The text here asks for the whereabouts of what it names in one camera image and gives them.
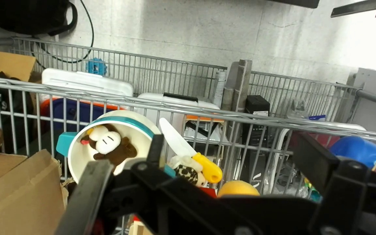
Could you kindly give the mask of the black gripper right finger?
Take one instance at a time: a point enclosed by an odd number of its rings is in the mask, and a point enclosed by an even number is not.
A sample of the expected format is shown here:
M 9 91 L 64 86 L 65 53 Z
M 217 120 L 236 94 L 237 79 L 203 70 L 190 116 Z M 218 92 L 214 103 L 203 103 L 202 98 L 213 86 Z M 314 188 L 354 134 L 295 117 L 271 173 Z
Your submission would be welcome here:
M 294 134 L 292 159 L 296 168 L 318 192 L 325 190 L 331 172 L 339 164 L 335 155 L 304 132 Z

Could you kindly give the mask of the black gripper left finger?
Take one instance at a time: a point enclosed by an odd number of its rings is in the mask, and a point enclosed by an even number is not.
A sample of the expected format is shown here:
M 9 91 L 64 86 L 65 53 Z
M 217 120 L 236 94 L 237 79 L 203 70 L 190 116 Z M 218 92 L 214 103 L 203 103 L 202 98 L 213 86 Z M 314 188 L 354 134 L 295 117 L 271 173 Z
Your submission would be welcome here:
M 108 160 L 94 160 L 86 164 L 55 235 L 106 233 L 99 209 L 111 172 L 112 164 Z

